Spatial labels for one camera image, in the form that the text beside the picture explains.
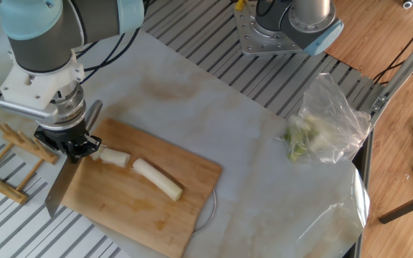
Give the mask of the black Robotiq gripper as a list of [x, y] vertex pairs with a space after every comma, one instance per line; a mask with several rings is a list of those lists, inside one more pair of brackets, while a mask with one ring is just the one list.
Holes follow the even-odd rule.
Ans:
[[84, 158], [97, 152], [101, 146], [101, 138], [87, 134], [83, 120], [71, 128], [60, 130], [50, 130], [39, 126], [34, 132], [34, 137], [52, 150], [61, 151], [75, 161], [76, 158]]

